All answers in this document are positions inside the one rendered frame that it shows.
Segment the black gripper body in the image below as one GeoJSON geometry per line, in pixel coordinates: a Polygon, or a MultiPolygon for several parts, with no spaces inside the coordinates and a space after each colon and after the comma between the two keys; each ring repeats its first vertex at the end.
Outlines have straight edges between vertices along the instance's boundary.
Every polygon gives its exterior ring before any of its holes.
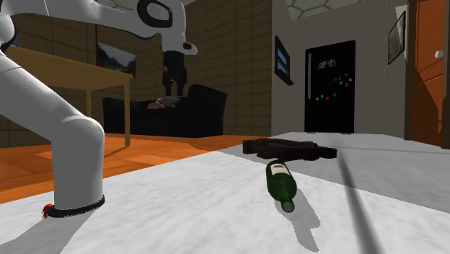
{"type": "Polygon", "coordinates": [[[185,55],[177,51],[165,51],[163,64],[163,82],[174,81],[176,83],[187,82],[187,70],[184,64],[185,55]]]}

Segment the black sofa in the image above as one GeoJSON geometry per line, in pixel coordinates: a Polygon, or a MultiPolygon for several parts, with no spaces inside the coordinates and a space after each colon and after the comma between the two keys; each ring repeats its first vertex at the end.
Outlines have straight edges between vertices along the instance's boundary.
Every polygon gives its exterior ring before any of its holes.
{"type": "Polygon", "coordinates": [[[151,101],[130,101],[131,133],[198,138],[220,136],[227,93],[193,84],[175,108],[148,109],[151,101]]]}

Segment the light wooden table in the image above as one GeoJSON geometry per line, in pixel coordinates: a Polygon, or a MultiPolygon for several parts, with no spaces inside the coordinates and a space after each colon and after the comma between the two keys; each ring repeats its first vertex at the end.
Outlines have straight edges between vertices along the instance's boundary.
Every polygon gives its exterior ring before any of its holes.
{"type": "Polygon", "coordinates": [[[86,92],[89,117],[92,115],[93,91],[122,85],[125,145],[131,145],[130,74],[13,45],[6,51],[6,56],[48,86],[86,92]]]}

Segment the dark brown flat block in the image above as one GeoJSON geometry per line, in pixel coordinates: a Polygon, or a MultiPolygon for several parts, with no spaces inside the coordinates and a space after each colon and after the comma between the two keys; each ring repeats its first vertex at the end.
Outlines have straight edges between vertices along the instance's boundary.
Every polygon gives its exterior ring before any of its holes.
{"type": "Polygon", "coordinates": [[[279,159],[283,162],[305,160],[315,161],[320,158],[334,159],[337,149],[319,146],[313,141],[291,141],[285,139],[254,139],[242,142],[244,154],[256,154],[262,159],[279,159]]]}

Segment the green glass wine bottle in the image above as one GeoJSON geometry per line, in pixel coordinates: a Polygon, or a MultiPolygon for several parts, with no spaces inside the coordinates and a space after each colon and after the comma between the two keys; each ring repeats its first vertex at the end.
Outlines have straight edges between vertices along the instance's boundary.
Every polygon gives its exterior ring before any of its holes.
{"type": "Polygon", "coordinates": [[[286,164],[280,159],[275,159],[267,164],[265,171],[270,196],[281,204],[284,212],[293,212],[297,184],[286,164]]]}

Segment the black refrigerator with magnets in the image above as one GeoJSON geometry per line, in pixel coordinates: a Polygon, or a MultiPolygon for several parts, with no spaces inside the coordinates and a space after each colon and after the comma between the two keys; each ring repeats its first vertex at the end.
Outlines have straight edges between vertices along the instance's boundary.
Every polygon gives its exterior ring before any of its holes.
{"type": "Polygon", "coordinates": [[[356,42],[305,50],[304,130],[355,131],[356,42]]]}

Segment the orange wooden door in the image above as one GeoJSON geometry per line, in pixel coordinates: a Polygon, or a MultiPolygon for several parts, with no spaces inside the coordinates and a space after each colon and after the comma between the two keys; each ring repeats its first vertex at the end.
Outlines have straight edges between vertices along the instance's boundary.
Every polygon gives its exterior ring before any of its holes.
{"type": "Polygon", "coordinates": [[[441,146],[446,0],[407,0],[405,139],[441,146]]]}

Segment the window in brick wall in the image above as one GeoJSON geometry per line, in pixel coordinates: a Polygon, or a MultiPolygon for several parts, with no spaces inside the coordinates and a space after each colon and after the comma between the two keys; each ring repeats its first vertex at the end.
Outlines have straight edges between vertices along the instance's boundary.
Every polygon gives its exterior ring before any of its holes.
{"type": "Polygon", "coordinates": [[[97,65],[136,77],[136,55],[104,43],[97,44],[97,65]]]}

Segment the black framed blue wall picture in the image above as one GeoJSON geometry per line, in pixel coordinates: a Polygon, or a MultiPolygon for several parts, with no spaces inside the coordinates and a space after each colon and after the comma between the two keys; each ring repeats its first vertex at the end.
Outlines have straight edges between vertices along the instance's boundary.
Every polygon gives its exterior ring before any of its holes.
{"type": "Polygon", "coordinates": [[[284,81],[286,85],[292,86],[294,82],[290,78],[290,56],[277,35],[275,36],[274,43],[274,73],[284,81]]]}

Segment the black framed grey wall picture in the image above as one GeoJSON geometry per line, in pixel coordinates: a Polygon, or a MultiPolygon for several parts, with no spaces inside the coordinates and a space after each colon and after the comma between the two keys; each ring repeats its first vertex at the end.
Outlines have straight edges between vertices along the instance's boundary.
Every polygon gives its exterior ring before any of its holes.
{"type": "Polygon", "coordinates": [[[406,11],[403,11],[398,17],[397,21],[389,31],[387,36],[388,55],[387,63],[390,65],[396,60],[406,49],[406,11]]]}

